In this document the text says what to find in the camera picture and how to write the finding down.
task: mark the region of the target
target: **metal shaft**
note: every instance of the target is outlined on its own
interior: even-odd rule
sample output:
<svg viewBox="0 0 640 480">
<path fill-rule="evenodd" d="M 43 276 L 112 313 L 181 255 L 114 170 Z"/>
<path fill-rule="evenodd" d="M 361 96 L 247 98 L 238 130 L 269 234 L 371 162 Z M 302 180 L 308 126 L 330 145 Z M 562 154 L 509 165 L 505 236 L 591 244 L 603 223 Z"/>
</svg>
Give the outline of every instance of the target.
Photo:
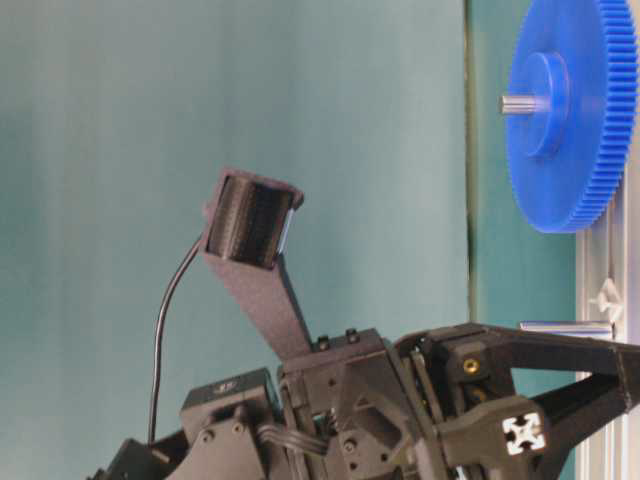
<svg viewBox="0 0 640 480">
<path fill-rule="evenodd" d="M 520 324 L 520 329 L 569 337 L 613 340 L 613 325 L 609 322 L 523 322 Z"/>
<path fill-rule="evenodd" d="M 503 115 L 529 115 L 536 111 L 536 98 L 533 95 L 502 95 L 500 113 Z"/>
</svg>

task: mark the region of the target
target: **black cable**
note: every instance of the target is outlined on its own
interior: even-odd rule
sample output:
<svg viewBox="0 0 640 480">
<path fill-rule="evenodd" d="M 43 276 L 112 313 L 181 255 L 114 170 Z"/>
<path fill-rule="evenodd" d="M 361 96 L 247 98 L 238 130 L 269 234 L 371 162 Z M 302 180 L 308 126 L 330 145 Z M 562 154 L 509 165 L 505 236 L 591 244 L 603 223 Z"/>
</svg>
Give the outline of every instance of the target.
<svg viewBox="0 0 640 480">
<path fill-rule="evenodd" d="M 155 343 L 153 346 L 153 383 L 151 385 L 151 401 L 149 405 L 149 431 L 148 442 L 153 443 L 156 439 L 156 417 L 158 415 L 158 395 L 160 393 L 160 366 L 162 362 L 162 334 L 164 332 L 165 319 L 167 317 L 167 310 L 171 303 L 171 297 L 175 291 L 180 279 L 187 271 L 189 265 L 198 254 L 198 247 L 200 245 L 200 236 L 193 244 L 193 246 L 187 252 L 187 255 L 182 259 L 176 273 L 171 277 L 169 285 L 162 297 L 162 304 L 160 305 L 160 311 L 158 312 L 158 318 L 156 320 L 155 331 Z"/>
</svg>

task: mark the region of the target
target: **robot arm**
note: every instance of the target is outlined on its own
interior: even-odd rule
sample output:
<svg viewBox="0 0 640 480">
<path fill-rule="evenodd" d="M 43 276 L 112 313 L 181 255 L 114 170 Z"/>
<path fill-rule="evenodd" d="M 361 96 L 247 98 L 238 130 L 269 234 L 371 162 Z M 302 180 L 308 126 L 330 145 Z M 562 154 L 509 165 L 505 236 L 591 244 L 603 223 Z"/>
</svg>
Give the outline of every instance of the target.
<svg viewBox="0 0 640 480">
<path fill-rule="evenodd" d="M 570 450 L 640 402 L 640 347 L 465 324 L 395 344 L 312 343 L 284 267 L 302 193 L 224 170 L 200 252 L 282 361 L 192 390 L 182 430 L 125 442 L 94 480 L 557 478 Z M 534 398 L 512 368 L 592 376 Z"/>
</svg>

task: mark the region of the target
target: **gear teeth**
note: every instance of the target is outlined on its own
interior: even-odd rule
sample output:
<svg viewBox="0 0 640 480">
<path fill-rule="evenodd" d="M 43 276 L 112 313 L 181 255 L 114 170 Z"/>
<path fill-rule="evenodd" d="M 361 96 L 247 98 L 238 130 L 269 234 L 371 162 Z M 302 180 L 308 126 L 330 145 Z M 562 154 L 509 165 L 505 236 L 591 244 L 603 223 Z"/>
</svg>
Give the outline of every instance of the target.
<svg viewBox="0 0 640 480">
<path fill-rule="evenodd" d="M 638 51 L 633 15 L 626 0 L 599 0 L 609 75 L 602 138 L 592 178 L 565 232 L 588 228 L 606 210 L 631 144 L 638 97 Z"/>
</svg>

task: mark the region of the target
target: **black screw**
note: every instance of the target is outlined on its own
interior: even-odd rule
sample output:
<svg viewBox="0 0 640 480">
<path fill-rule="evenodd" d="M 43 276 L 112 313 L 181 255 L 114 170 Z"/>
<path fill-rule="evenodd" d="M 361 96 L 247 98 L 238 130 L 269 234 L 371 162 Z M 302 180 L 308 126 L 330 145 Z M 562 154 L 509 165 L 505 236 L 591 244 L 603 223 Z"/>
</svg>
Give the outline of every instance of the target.
<svg viewBox="0 0 640 480">
<path fill-rule="evenodd" d="M 321 337 L 318 337 L 318 349 L 321 352 L 324 352 L 326 350 L 329 350 L 329 337 L 327 335 L 322 335 Z"/>
<path fill-rule="evenodd" d="M 360 341 L 360 334 L 355 328 L 349 328 L 345 332 L 347 337 L 347 342 L 349 343 L 358 343 Z"/>
</svg>

